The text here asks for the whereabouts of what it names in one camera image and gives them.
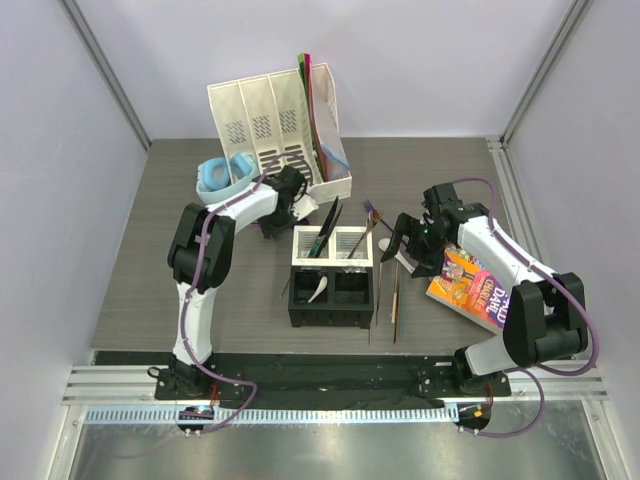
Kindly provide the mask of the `silver metal fork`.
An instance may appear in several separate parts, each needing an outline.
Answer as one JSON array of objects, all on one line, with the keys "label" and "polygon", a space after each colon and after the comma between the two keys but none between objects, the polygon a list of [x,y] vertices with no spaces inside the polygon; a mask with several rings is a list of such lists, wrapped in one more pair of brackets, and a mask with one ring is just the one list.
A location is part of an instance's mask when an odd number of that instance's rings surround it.
[{"label": "silver metal fork", "polygon": [[354,247],[352,248],[352,250],[351,250],[351,252],[349,254],[349,258],[353,258],[354,257],[354,255],[357,252],[360,244],[366,239],[368,234],[375,228],[376,223],[377,223],[376,216],[374,215],[373,212],[370,212],[368,214],[368,217],[367,217],[367,220],[366,220],[365,230],[361,234],[360,238],[358,239],[358,241],[356,242]]}]

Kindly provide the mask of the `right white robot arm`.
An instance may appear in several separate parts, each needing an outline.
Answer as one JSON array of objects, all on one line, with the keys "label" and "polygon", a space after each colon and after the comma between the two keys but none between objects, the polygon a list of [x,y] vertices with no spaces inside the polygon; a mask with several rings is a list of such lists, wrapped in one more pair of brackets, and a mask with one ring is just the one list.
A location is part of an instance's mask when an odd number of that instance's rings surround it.
[{"label": "right white robot arm", "polygon": [[596,347],[576,274],[559,274],[537,261],[498,224],[492,207],[463,202],[454,183],[434,185],[423,196],[422,216],[398,215],[381,259],[404,247],[417,263],[414,277],[433,277],[444,271],[447,246],[455,245],[478,258],[509,297],[501,333],[455,352],[451,380],[457,391],[472,395],[500,372],[546,369],[552,360]]}]

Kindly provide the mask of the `purple plastic fork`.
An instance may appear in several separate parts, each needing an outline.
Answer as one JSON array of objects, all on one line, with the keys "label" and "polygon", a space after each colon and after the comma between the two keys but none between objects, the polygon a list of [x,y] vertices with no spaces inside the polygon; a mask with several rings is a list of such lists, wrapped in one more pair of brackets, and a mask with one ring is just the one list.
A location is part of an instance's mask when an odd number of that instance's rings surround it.
[{"label": "purple plastic fork", "polygon": [[375,226],[383,225],[389,232],[393,231],[392,226],[383,219],[382,212],[376,209],[368,199],[365,199],[363,201],[363,206],[365,208],[365,211],[367,212],[368,219],[371,220]]}]

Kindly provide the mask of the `brown wooden chopstick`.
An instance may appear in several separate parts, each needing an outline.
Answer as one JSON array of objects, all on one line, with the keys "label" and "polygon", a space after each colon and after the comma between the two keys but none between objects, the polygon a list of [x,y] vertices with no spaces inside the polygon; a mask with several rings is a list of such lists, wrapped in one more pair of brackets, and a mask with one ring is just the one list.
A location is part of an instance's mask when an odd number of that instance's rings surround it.
[{"label": "brown wooden chopstick", "polygon": [[398,261],[396,261],[395,274],[394,274],[394,290],[393,290],[392,308],[391,308],[391,324],[393,325],[393,340],[392,340],[393,344],[396,344],[398,341],[400,284],[401,284],[400,264]]}]

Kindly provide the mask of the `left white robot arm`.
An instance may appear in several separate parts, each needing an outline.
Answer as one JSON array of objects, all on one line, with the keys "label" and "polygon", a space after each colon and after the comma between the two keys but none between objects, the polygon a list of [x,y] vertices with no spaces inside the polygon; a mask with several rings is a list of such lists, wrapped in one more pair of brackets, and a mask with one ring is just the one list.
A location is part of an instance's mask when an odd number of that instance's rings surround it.
[{"label": "left white robot arm", "polygon": [[158,399],[200,399],[215,382],[206,369],[213,347],[211,324],[219,287],[229,274],[235,236],[256,222],[274,238],[317,209],[305,176],[285,166],[272,175],[250,173],[237,184],[202,194],[202,206],[185,207],[167,263],[179,295],[176,342],[157,380]]}]

